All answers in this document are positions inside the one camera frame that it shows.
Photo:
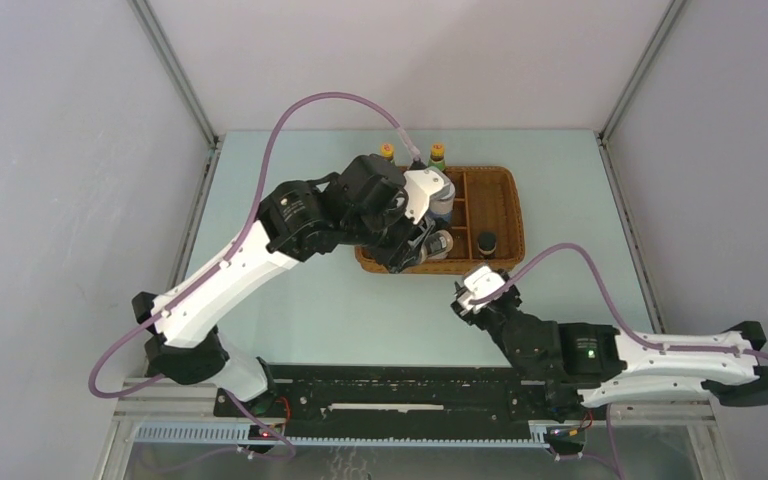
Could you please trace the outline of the small black pepper jar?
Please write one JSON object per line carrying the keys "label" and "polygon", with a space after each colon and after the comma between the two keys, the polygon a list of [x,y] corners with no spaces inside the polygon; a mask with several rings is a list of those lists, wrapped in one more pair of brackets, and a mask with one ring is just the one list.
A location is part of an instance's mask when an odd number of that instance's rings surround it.
{"label": "small black pepper jar", "polygon": [[492,259],[496,255],[498,237],[492,231],[482,231],[477,236],[477,250],[484,259]]}

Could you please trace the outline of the silver-lid salt jar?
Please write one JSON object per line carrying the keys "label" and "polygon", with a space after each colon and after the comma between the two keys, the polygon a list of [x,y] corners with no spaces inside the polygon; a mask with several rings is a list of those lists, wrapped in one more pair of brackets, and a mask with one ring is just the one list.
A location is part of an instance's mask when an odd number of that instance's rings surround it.
{"label": "silver-lid salt jar", "polygon": [[450,223],[454,210],[454,200],[455,194],[453,192],[435,194],[430,199],[428,215]]}

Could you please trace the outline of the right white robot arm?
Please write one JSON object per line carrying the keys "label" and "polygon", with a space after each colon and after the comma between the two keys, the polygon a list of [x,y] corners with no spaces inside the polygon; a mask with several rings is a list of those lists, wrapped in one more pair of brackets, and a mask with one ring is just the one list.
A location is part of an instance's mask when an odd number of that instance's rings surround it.
{"label": "right white robot arm", "polygon": [[516,287],[487,300],[508,278],[486,264],[476,267],[456,282],[451,308],[488,333],[521,379],[544,383],[541,402],[553,417],[643,401],[768,405],[768,365],[759,358],[766,336],[757,322],[712,335],[663,335],[542,320],[521,311]]}

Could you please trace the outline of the black-lid white spice jar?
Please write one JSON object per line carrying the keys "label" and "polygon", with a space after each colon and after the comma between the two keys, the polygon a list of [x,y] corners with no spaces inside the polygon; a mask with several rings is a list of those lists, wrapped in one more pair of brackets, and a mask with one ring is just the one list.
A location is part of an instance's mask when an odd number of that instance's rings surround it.
{"label": "black-lid white spice jar", "polygon": [[439,230],[430,234],[422,245],[424,261],[443,260],[451,252],[454,239],[448,230]]}

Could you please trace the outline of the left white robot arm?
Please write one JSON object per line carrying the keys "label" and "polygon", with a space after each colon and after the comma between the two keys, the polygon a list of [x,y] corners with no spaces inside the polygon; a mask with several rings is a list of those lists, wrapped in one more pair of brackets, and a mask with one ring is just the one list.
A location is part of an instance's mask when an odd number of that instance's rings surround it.
{"label": "left white robot arm", "polygon": [[340,173],[279,184],[252,223],[194,274],[165,294],[138,300],[149,365],[180,385],[208,382],[233,395],[252,416],[276,403],[266,364],[224,347],[219,321],[269,280],[316,254],[358,246],[390,273],[426,260],[440,230],[430,214],[451,183],[436,168],[402,170],[379,155],[360,155]]}

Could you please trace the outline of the yellow-cap sauce bottle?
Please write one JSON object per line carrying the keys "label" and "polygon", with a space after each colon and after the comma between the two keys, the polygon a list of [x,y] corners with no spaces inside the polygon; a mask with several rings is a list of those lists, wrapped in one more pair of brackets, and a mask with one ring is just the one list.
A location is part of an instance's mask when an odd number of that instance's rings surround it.
{"label": "yellow-cap sauce bottle", "polygon": [[434,143],[430,147],[428,165],[439,170],[441,173],[446,171],[445,160],[446,148],[443,143]]}
{"label": "yellow-cap sauce bottle", "polygon": [[395,163],[395,148],[391,143],[382,143],[379,147],[379,154],[389,163]]}

